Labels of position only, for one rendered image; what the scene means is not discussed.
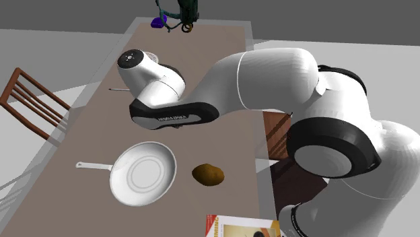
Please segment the brown potato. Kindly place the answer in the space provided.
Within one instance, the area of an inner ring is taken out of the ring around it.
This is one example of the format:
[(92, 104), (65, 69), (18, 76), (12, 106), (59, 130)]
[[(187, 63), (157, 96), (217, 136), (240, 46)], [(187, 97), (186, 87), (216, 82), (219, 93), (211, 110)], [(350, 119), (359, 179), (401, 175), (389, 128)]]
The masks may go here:
[(210, 164), (201, 164), (195, 167), (192, 170), (192, 177), (207, 187), (219, 185), (225, 179), (223, 170)]

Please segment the brown wooden chair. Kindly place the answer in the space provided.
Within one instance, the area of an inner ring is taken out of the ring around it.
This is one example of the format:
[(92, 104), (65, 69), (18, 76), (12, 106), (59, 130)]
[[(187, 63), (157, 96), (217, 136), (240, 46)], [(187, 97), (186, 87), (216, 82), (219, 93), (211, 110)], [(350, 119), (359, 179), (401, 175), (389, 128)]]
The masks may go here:
[(287, 131), (291, 126), (291, 115), (280, 112), (263, 112), (267, 151), (270, 160), (288, 157), (286, 149)]
[(19, 67), (0, 95), (0, 106), (45, 140), (56, 140), (53, 131), (65, 133), (69, 126), (64, 114), (71, 106)]

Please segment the white frying pan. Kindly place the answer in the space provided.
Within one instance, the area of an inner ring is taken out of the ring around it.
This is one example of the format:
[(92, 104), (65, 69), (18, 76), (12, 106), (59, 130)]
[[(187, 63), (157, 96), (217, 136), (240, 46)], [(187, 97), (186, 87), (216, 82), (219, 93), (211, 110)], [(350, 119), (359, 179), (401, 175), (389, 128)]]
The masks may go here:
[(114, 198), (131, 207), (149, 205), (163, 197), (172, 186), (177, 171), (172, 150), (156, 141), (131, 146), (113, 164), (78, 162), (75, 167), (108, 170)]

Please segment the purple rounded object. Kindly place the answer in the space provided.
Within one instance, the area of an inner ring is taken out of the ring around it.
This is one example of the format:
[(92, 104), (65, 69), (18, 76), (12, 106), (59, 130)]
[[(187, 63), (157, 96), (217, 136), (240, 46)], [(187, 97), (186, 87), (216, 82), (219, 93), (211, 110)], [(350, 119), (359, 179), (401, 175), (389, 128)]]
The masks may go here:
[(165, 24), (167, 22), (167, 15), (163, 15), (163, 19), (161, 19), (161, 17), (156, 17), (154, 18), (150, 25), (152, 28), (164, 28)]

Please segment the red and white book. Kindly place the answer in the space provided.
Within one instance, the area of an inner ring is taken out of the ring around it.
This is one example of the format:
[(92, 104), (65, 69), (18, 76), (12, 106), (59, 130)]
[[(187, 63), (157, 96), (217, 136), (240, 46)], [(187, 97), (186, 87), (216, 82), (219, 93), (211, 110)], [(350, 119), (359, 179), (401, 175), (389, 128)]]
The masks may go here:
[(205, 237), (285, 237), (271, 219), (207, 215)]

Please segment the dark green strapped bag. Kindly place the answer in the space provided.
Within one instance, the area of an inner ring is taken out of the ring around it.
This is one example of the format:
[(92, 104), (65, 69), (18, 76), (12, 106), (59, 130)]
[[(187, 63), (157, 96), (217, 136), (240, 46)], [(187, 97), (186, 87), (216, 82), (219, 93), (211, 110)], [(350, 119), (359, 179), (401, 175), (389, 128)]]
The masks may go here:
[[(170, 13), (161, 8), (159, 0), (155, 0), (155, 4), (157, 5), (160, 13), (160, 21), (167, 29), (168, 33), (170, 33), (173, 29), (176, 29), (178, 26), (181, 26), (182, 32), (190, 33), (194, 27), (194, 23), (199, 19), (198, 0), (177, 0), (177, 2), (179, 5), (179, 12)], [(169, 26), (164, 21), (164, 16), (180, 20), (180, 22), (175, 26)]]

